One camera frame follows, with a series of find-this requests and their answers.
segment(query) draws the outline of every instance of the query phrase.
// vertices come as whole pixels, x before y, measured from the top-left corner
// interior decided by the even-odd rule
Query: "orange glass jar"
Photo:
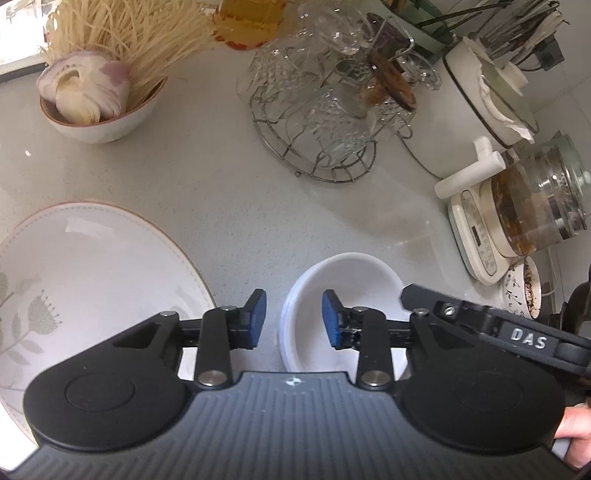
[[[213,15],[216,40],[250,50],[275,38],[285,0],[222,0]]]

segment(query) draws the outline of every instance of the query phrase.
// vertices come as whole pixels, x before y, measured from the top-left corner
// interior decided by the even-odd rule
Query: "white plastic handle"
[[[474,163],[436,183],[435,193],[441,200],[463,192],[505,170],[505,161],[499,152],[493,151],[489,138],[477,138],[474,140],[474,146],[477,157]]]

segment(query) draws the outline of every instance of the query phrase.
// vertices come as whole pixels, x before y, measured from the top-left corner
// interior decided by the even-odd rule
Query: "floral pattern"
[[[4,317],[5,305],[14,301],[15,298],[23,296],[30,291],[37,283],[41,281],[39,276],[34,278],[26,278],[16,283],[13,288],[10,288],[10,283],[6,275],[0,271],[0,322],[2,324],[8,323]],[[58,328],[59,322],[57,319],[59,314],[55,313],[54,307],[48,302],[48,297],[45,291],[41,290],[39,295],[35,296],[27,309],[27,318],[23,320],[18,312],[16,312],[9,321],[9,334],[4,333],[0,328],[0,356],[6,356],[14,364],[15,368],[11,379],[7,382],[4,379],[0,383],[0,391],[4,393],[14,392],[17,397],[13,397],[20,403],[22,395],[25,391],[21,385],[24,379],[24,370],[31,365],[31,355],[40,355],[44,353],[43,348],[34,340],[35,335],[48,335]],[[7,408],[9,414],[21,425],[26,426],[24,414],[20,405],[17,407],[7,400],[5,395],[2,396],[2,403]]]
[[[513,265],[510,269],[509,272],[507,273],[507,275],[505,276],[504,279],[504,286],[507,292],[507,299],[509,301],[509,303],[507,304],[507,307],[509,309],[509,312],[511,313],[515,313],[517,315],[522,316],[523,318],[525,318],[525,312],[524,312],[524,306],[523,303],[519,301],[519,296],[516,295],[515,293],[513,293],[511,289],[517,289],[517,290],[521,290],[522,286],[519,284],[519,282],[517,281],[517,278],[515,277],[515,269],[516,269],[516,265]]]

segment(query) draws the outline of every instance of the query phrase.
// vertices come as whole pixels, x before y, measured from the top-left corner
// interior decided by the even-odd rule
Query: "wall tile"
[[[535,117],[540,124],[536,142],[549,140],[558,130],[570,135],[585,166],[591,171],[591,124],[574,94],[570,91],[562,93]]]
[[[456,8],[460,4],[468,3],[471,7],[471,4],[474,4],[476,1],[478,0],[431,0],[431,3],[435,5],[439,10],[441,10],[444,14],[446,14],[451,10],[453,10],[454,12],[462,10],[462,8]]]
[[[591,76],[591,2],[561,0],[560,11],[570,25],[561,25],[556,38],[564,54],[564,72],[570,87]]]
[[[579,83],[573,89],[573,95],[580,109],[587,117],[587,121],[591,122],[591,77]]]
[[[556,246],[564,299],[568,300],[573,290],[587,281],[591,263],[591,231],[579,233]]]
[[[523,95],[533,112],[537,112],[552,103],[558,95],[569,87],[562,65],[558,65],[547,72],[543,70],[526,72],[525,76],[530,82],[523,88]]]

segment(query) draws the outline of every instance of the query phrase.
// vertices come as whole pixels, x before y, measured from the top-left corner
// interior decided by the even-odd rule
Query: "white plate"
[[[22,396],[41,371],[160,311],[186,319],[212,308],[189,259],[133,213],[65,203],[25,220],[0,245],[0,402],[20,427],[0,427],[0,466],[35,448]]]

